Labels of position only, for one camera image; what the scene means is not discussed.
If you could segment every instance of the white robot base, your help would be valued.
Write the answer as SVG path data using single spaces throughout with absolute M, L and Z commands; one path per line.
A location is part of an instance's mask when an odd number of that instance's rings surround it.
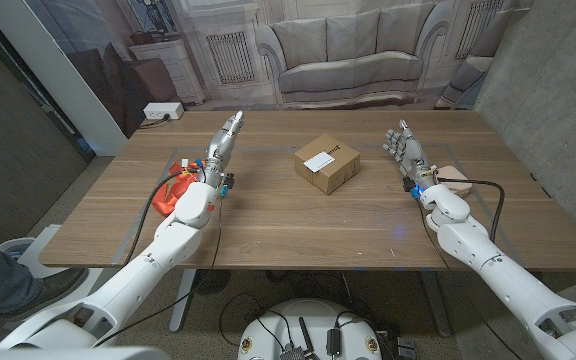
M 294 347 L 301 347 L 306 356 L 314 353 L 320 359 L 330 358 L 327 351 L 328 330 L 335 328 L 335 320 L 341 325 L 340 352 L 334 359 L 381 359 L 381 348 L 372 328 L 345 307 L 321 299 L 294 299 L 273 306 L 270 310 L 283 315 L 290 329 Z M 303 318 L 312 348 L 308 349 L 306 336 L 299 318 Z M 281 346 L 290 349 L 286 322 L 281 316 L 266 312 L 253 321 L 244 331 L 239 343 L 238 360 L 283 359 Z

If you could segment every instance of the table leg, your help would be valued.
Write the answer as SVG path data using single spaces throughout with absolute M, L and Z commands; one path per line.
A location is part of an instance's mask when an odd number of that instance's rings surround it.
M 179 300 L 182 296 L 186 295 L 192 288 L 193 282 L 195 282 L 196 269 L 184 269 L 183 274 L 181 274 L 181 281 L 179 282 L 179 290 L 177 290 L 177 298 Z M 181 324 L 183 323 L 184 316 L 186 315 L 186 305 L 188 305 L 187 297 L 182 301 L 178 302 L 177 305 L 172 309 L 172 316 L 170 317 L 170 324 L 168 329 L 172 332 L 178 332 L 181 330 Z
M 439 290 L 439 281 L 434 271 L 422 271 L 421 283 L 426 292 L 426 298 L 430 305 L 432 316 L 435 320 L 437 333 L 441 337 L 448 337 L 451 334 L 450 323 L 448 322 L 448 312 L 444 304 L 444 298 Z

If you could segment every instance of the blue led light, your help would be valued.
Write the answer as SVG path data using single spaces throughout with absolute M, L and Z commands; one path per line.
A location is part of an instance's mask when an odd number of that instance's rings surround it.
M 410 190 L 410 195 L 415 199 L 419 199 L 419 195 L 421 195 L 423 192 L 424 188 L 419 185 L 415 185 L 415 187 Z

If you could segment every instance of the wooden table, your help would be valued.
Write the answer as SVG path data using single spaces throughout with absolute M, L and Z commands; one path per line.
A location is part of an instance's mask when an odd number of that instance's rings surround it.
M 137 131 L 42 252 L 41 262 L 123 264 L 130 230 L 173 153 L 204 158 L 210 139 L 232 114 L 186 112 L 180 121 Z M 381 148 L 386 131 L 404 118 L 431 162 L 505 188 L 497 235 L 503 251 L 530 270 L 576 271 L 576 225 L 475 112 L 250 111 L 244 116 L 227 169 L 236 182 L 223 200 L 216 268 L 444 270 L 416 202 L 402 190 L 398 166 Z M 361 153 L 359 173 L 329 196 L 295 173 L 292 155 L 324 133 Z M 497 199 L 497 190 L 485 186 L 466 197 L 472 215 L 488 228 Z M 152 241 L 162 220 L 154 210 L 148 213 L 135 255 Z M 201 247 L 183 267 L 210 266 L 218 224 L 215 209 Z

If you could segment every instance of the radiator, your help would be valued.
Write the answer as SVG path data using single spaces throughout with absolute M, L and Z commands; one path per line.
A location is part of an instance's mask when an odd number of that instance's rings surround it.
M 470 49 L 475 45 L 502 4 L 503 0 L 479 1 L 470 4 L 468 21 L 464 27 L 464 34 L 461 37 L 455 59 L 465 59 L 468 56 Z
M 222 84 L 255 80 L 243 31 L 207 36 Z

